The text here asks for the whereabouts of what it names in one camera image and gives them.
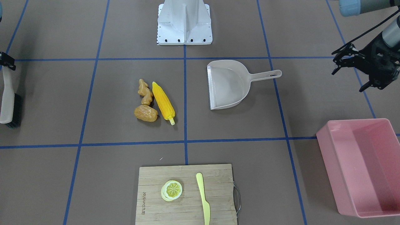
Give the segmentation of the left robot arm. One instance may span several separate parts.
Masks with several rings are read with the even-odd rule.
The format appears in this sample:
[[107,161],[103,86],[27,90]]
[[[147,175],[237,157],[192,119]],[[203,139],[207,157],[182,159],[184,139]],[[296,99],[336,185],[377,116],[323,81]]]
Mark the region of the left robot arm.
[[[339,10],[342,16],[351,17],[394,6],[399,7],[399,4],[398,0],[340,0]],[[360,92],[369,87],[383,90],[396,81],[399,76],[400,60],[399,10],[380,22],[378,26],[391,18],[395,18],[394,21],[363,49],[357,50],[353,39],[333,51],[336,68],[332,75],[341,68],[356,68],[367,74],[369,80],[360,87]]]

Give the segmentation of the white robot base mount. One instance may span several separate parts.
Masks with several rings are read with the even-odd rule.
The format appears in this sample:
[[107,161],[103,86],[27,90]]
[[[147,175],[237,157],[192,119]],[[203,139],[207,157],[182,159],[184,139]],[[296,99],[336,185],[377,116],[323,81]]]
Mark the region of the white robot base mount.
[[210,6],[203,0],[166,0],[158,6],[158,45],[210,45]]

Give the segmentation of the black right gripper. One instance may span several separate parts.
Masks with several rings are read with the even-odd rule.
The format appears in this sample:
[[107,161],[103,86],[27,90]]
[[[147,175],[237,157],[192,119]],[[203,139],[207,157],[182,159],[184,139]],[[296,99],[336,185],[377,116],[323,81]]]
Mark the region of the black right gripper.
[[0,53],[0,65],[2,67],[7,67],[13,71],[16,70],[15,59],[6,54],[5,52]]

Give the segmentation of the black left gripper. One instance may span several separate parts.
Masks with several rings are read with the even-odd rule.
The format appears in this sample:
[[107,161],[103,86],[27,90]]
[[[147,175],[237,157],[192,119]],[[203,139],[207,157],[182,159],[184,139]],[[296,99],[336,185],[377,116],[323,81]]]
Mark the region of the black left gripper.
[[369,81],[363,84],[359,92],[369,87],[384,89],[399,76],[399,45],[389,47],[380,33],[369,44],[358,52],[353,43],[332,52],[333,62],[337,63],[344,57],[356,55],[356,68],[368,75]]

